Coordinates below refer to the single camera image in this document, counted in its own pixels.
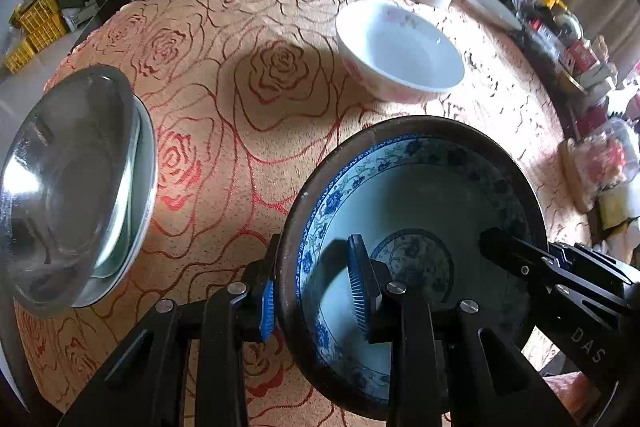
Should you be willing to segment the blue patterned dark bowl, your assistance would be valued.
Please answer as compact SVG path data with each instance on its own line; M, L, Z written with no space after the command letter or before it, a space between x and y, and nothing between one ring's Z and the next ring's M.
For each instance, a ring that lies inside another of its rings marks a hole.
M537 247L546 226L516 162L482 132L407 116L363 129L311 173L286 218L274 269L279 324L294 361L326 399L384 419L390 346L357 325L349 236L434 310L472 299L517 346L533 332L523 283L486 260L480 234L499 228Z

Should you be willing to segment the stainless steel bowl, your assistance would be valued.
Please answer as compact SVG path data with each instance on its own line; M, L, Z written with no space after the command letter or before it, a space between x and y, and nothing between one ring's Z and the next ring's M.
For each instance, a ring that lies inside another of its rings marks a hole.
M18 128L1 173L1 280L37 317L68 308L116 239L116 202L134 139L127 77L73 72Z

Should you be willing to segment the glass dome with flowers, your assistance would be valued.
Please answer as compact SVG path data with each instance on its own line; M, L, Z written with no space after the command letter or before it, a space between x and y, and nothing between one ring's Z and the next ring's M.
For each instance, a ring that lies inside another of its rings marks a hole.
M611 118L578 141L559 145L563 172L578 211L588 213L605 191L630 183L639 172L639 137L620 118Z

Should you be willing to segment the round pale green plate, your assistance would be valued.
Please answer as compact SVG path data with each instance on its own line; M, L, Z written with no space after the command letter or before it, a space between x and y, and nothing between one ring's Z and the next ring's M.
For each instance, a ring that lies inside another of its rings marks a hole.
M152 118L143 102L134 97L140 129L132 161L132 179L125 222L112 253L91 274L73 308L87 308L103 299L134 264L149 230L157 192L156 143Z

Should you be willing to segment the rose patterned tablecloth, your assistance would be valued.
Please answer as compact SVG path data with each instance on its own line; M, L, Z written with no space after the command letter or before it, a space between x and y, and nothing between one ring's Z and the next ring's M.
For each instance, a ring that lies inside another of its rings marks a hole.
M356 0L136 0L55 58L55 83L94 63L118 67L149 109L160 177L151 225L123 282L96 305L33 317L15 306L43 398L65 412L158 298L188 303L239 278L264 252L312 169L349 136L404 114L444 116L487 134L516 159L544 210L548 237L591 243L556 151L550 96L502 31L454 0L419 13L458 49L462 83L418 105L375 101L349 78L335 17ZM280 333L245 348L252 426L375 425L346 413L294 366Z

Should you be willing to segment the white ceramic bowl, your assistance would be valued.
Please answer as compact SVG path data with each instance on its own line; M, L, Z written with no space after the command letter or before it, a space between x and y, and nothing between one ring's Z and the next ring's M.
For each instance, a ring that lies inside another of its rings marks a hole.
M343 64L352 79L384 102L424 103L457 87L464 64L448 38L397 5L360 0L336 21Z

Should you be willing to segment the small white plate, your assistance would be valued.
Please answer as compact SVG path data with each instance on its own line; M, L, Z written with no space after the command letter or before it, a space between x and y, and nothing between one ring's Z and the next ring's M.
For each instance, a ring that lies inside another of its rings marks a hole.
M464 0L487 23L506 32L520 31L522 24L500 0Z

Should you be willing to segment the yellow plastic crates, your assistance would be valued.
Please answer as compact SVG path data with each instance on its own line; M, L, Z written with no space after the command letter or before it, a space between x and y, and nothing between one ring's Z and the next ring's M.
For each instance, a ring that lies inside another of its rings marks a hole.
M10 47L4 59L4 66L12 74L68 33L56 0L23 0L9 22L18 30L17 44Z

